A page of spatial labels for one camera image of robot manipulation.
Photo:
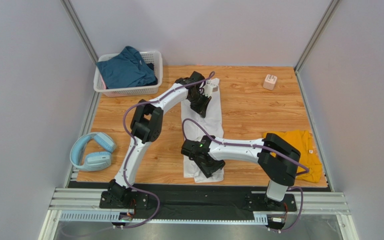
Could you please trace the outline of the white t shirt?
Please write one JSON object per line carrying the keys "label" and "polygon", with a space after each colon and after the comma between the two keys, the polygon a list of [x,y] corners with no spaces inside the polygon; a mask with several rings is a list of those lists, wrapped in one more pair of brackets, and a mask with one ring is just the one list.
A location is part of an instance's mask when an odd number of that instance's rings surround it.
{"label": "white t shirt", "polygon": [[[203,129],[205,129],[210,135],[222,138],[224,136],[224,130],[222,125],[222,109],[221,109],[221,92],[220,92],[220,79],[213,78],[208,83],[216,86],[216,90],[211,94],[211,100],[209,101],[206,117],[199,116],[190,108],[190,102],[184,100],[180,103],[181,106],[181,120],[192,119],[197,122]],[[194,123],[187,121],[184,124],[184,133],[189,140],[198,141],[204,136],[204,132],[196,126]],[[216,183],[224,180],[224,170],[219,169],[207,178],[201,172],[199,167],[189,160],[188,157],[183,157],[183,177],[193,178],[195,183]]]}

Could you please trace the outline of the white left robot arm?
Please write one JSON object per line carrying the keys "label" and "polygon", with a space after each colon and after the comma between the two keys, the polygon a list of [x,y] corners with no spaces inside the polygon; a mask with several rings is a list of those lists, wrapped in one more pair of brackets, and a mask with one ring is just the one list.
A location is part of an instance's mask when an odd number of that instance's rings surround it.
{"label": "white left robot arm", "polygon": [[130,144],[122,166],[109,182],[107,190],[116,201],[129,200],[142,159],[151,143],[160,136],[164,115],[172,107],[187,100],[192,111],[202,118],[206,117],[212,97],[205,85],[214,75],[214,71],[208,77],[194,71],[190,77],[177,79],[158,97],[142,99],[125,111],[122,124],[130,136]]}

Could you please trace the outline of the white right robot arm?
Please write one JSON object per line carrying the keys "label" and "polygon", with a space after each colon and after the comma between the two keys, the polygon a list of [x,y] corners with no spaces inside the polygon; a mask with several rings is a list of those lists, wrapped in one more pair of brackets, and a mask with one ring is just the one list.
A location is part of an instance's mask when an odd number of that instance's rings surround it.
{"label": "white right robot arm", "polygon": [[254,140],[233,140],[204,135],[199,140],[186,139],[181,154],[193,161],[210,178],[222,170],[226,160],[259,165],[270,178],[266,199],[282,202],[287,189],[295,184],[301,153],[283,138],[268,133]]}

